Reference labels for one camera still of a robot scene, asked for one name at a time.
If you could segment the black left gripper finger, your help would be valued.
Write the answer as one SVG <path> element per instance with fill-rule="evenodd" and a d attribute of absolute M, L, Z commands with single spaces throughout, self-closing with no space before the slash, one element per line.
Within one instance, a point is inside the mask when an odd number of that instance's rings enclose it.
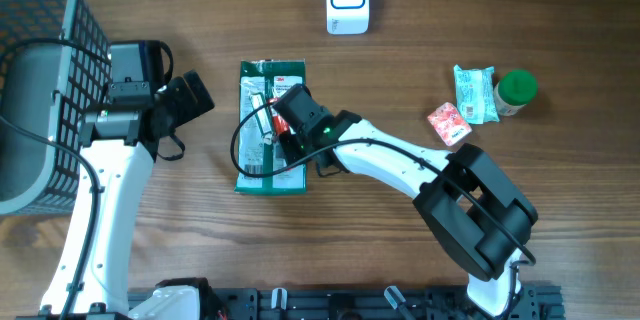
<path fill-rule="evenodd" d="M 158 94 L 171 125 L 183 125 L 197 117 L 198 100 L 184 77 L 170 80 Z"/>
<path fill-rule="evenodd" d="M 184 80 L 192 98 L 189 111 L 192 115 L 202 115 L 215 107 L 209 91 L 195 70 L 184 74 Z"/>

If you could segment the red stick sachet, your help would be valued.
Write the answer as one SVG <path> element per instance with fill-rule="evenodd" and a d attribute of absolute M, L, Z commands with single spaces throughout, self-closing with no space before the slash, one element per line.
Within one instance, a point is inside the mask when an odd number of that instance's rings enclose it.
<path fill-rule="evenodd" d="M 277 135 L 282 135 L 284 133 L 288 133 L 290 131 L 290 128 L 289 128 L 289 124 L 275 110 L 275 104 L 278 101 L 279 101 L 278 97 L 270 98 L 269 104 L 271 105 L 270 112 L 272 116 L 272 122 L 273 122 L 275 133 Z"/>

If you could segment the green 3M cleaner package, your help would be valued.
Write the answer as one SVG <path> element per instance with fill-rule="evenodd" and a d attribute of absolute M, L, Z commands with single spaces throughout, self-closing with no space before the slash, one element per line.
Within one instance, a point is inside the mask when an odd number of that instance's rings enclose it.
<path fill-rule="evenodd" d="M 269 104 L 270 98 L 280 97 L 296 84 L 305 83 L 306 68 L 303 60 L 243 61 L 240 65 L 239 119 L 245 124 L 236 137 L 237 162 L 242 168 L 235 190 L 256 195 L 293 195 L 306 192 L 306 167 L 300 165 L 273 177 L 263 178 L 285 164 L 278 135 L 272 145 L 262 142 L 258 124 L 250 102 L 252 93 L 262 93 Z"/>

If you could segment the green narrow box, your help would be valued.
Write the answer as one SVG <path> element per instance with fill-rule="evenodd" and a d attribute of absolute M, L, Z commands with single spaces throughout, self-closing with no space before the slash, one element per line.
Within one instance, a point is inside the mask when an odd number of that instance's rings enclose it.
<path fill-rule="evenodd" d="M 258 124 L 262 142 L 266 145 L 272 145 L 275 139 L 275 131 L 264 95 L 262 93 L 252 93 L 250 102 L 255 111 L 254 117 Z"/>

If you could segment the orange tissue packet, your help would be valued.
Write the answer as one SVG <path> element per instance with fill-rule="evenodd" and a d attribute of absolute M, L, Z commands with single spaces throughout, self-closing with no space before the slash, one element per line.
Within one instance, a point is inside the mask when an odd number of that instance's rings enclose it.
<path fill-rule="evenodd" d="M 472 132 L 471 126 L 449 102 L 439 106 L 427 120 L 447 146 L 455 145 Z"/>

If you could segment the mint flushable wipes pack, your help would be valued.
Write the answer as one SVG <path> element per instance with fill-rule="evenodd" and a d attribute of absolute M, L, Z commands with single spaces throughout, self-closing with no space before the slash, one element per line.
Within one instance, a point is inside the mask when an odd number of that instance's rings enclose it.
<path fill-rule="evenodd" d="M 457 109 L 469 124 L 499 122 L 494 96 L 494 67 L 485 69 L 462 69 L 453 67 Z"/>

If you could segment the green lid jar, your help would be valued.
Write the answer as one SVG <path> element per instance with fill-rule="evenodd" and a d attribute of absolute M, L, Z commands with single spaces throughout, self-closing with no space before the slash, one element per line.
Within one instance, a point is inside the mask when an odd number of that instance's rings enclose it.
<path fill-rule="evenodd" d="M 538 82 L 533 74 L 523 69 L 510 71 L 494 87 L 497 113 L 515 115 L 536 97 L 537 92 Z"/>

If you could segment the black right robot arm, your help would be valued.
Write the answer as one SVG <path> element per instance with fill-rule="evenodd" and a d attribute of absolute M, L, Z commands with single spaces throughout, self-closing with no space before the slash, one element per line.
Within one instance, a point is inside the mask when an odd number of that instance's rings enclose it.
<path fill-rule="evenodd" d="M 342 111 L 282 110 L 299 153 L 383 182 L 411 198 L 447 255 L 469 275 L 468 299 L 485 316 L 506 318 L 521 289 L 519 269 L 538 213 L 482 149 L 432 150 L 386 134 Z"/>

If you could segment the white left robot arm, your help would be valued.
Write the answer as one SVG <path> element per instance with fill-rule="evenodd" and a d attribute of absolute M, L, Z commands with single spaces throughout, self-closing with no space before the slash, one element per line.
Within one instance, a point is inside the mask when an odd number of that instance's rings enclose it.
<path fill-rule="evenodd" d="M 80 181 L 58 268 L 39 319 L 130 319 L 128 272 L 136 216 L 158 158 L 177 127 L 212 110 L 196 71 L 142 100 L 113 96 L 82 118 Z"/>

